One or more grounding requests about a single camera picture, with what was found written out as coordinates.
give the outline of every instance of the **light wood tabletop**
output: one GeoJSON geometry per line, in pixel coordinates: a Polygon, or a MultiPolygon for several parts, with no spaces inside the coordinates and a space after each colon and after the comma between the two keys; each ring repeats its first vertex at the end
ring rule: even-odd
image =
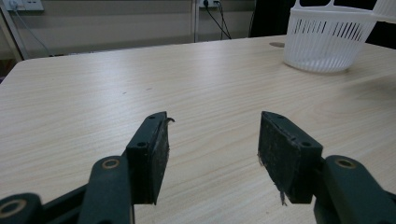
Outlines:
{"type": "Polygon", "coordinates": [[[308,73],[270,45],[284,36],[34,59],[0,84],[0,199],[42,202],[87,183],[144,118],[167,111],[170,157],[158,204],[136,223],[315,223],[282,206],[257,157],[261,112],[282,114],[360,161],[396,192],[396,50],[365,45],[344,72],[308,73]]]}

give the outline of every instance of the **wood grain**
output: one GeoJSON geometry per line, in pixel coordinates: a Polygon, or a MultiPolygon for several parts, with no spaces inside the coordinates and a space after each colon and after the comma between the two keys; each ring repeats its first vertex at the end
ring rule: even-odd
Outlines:
{"type": "Polygon", "coordinates": [[[282,114],[323,156],[362,162],[396,192],[396,51],[364,46],[346,71],[282,63],[284,36],[128,49],[17,64],[0,85],[0,198],[44,203],[120,155],[143,119],[168,111],[171,154],[158,205],[137,223],[315,223],[282,206],[257,158],[260,114],[282,114]]]}

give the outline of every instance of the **white basket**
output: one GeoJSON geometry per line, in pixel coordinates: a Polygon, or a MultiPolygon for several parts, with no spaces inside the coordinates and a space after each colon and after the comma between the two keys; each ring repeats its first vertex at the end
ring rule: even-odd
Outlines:
{"type": "Polygon", "coordinates": [[[285,63],[312,72],[337,72],[352,65],[375,26],[372,11],[335,6],[290,10],[285,63]]]}
{"type": "Polygon", "coordinates": [[[396,0],[376,0],[373,12],[379,21],[396,23],[396,0]]]}

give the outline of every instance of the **wall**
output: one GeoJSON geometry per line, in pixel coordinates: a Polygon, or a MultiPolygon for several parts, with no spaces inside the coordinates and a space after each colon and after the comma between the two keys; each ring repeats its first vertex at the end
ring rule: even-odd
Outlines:
{"type": "MultiPolygon", "coordinates": [[[[233,37],[247,37],[254,0],[221,2],[233,37]]],[[[22,12],[21,16],[54,54],[183,44],[194,42],[194,37],[198,41],[219,39],[217,25],[204,10],[195,15],[194,3],[195,0],[43,0],[44,12],[22,12]]],[[[218,10],[213,14],[220,18],[218,10]]],[[[13,13],[11,17],[29,56],[45,57],[42,46],[13,13]]],[[[0,48],[0,52],[4,51],[3,45],[0,48]]]]}

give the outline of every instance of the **white power socket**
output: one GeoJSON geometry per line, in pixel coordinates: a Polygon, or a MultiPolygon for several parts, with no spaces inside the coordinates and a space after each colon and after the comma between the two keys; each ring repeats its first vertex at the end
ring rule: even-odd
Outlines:
{"type": "Polygon", "coordinates": [[[6,10],[12,11],[10,2],[18,4],[18,11],[44,11],[41,0],[3,0],[6,10]]]}
{"type": "MultiPolygon", "coordinates": [[[[199,7],[205,7],[204,5],[205,0],[200,0],[199,1],[199,7]]],[[[219,7],[219,5],[215,2],[220,2],[220,0],[207,0],[207,7],[219,7]]]]}

